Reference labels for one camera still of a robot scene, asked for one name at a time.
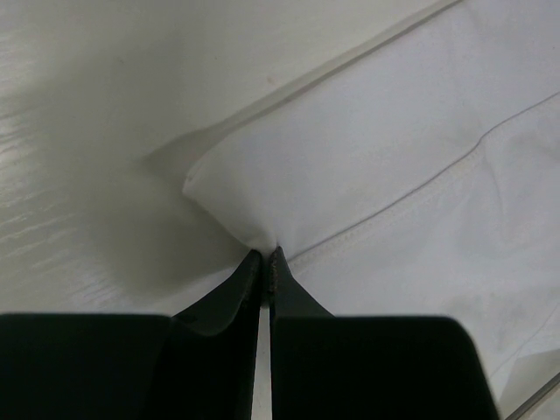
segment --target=white cloth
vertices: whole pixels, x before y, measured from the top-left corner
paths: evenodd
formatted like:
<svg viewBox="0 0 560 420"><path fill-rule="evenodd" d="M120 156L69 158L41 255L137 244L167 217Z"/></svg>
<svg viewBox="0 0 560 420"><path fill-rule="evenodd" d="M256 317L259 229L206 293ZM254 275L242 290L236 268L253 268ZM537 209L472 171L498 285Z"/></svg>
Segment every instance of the white cloth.
<svg viewBox="0 0 560 420"><path fill-rule="evenodd" d="M185 194L336 314L458 319L498 395L560 303L559 20L460 3L229 135Z"/></svg>

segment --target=white fabric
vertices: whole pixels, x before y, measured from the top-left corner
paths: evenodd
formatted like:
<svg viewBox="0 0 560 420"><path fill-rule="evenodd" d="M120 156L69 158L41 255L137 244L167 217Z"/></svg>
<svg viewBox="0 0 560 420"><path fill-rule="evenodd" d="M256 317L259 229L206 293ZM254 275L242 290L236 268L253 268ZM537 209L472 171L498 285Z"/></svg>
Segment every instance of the white fabric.
<svg viewBox="0 0 560 420"><path fill-rule="evenodd" d="M554 0L458 4L228 136L185 193L250 247L297 255L559 91L559 18Z"/></svg>
<svg viewBox="0 0 560 420"><path fill-rule="evenodd" d="M452 315L498 395L560 303L558 21L454 6L228 136L184 191L334 313Z"/></svg>

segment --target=seam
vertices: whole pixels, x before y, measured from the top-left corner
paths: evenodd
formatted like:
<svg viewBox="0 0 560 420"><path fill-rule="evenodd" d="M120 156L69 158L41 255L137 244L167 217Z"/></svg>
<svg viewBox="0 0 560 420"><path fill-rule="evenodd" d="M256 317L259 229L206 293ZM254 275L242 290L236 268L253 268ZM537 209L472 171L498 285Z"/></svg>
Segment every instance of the seam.
<svg viewBox="0 0 560 420"><path fill-rule="evenodd" d="M413 210L430 203L431 200L443 193L448 186L464 178L480 164L484 156L482 154L482 148L488 143L489 139L495 136L495 132L503 130L513 123L513 120L518 116L528 113L532 109L535 109L558 95L560 95L560 92L554 93L535 105L495 125L481 136L479 141L465 155L447 165L442 171L438 172L419 187L406 193L403 197L386 206L379 212L369 216L367 219L358 222L340 234L336 234L321 242L319 245L292 258L290 260L290 267L294 275L306 272L311 267L311 264L309 264L310 260L318 258L316 261L317 264L324 261L327 257L340 256L356 244L371 238L371 236L375 235L377 232L381 232L409 216Z"/></svg>

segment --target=stitching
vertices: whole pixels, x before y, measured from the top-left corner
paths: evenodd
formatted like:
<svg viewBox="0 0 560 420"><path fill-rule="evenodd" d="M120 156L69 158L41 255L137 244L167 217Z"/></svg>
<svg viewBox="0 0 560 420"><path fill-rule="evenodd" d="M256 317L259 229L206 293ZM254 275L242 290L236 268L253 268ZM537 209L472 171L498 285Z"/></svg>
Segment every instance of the stitching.
<svg viewBox="0 0 560 420"><path fill-rule="evenodd" d="M421 184L416 189L408 192L399 200L369 216L367 219L353 225L344 232L336 234L335 236L321 242L319 245L292 258L290 260L290 266L294 274L299 275L306 272L311 265L308 265L307 267L302 266L307 264L311 259L318 258L316 263L321 263L321 261L324 261L328 256L340 256L356 244L362 243L366 239L371 238L371 236L375 235L377 232L393 226L405 217L409 217L413 210L430 203L439 194L443 193L446 187L453 185L460 179L463 179L466 175L471 173L473 169L478 167L484 156L481 149L490 141L489 139L496 137L498 133L513 124L516 117L528 113L558 95L560 95L560 92L539 101L537 104L510 116L507 120L492 127L465 155L446 166L442 171Z"/></svg>

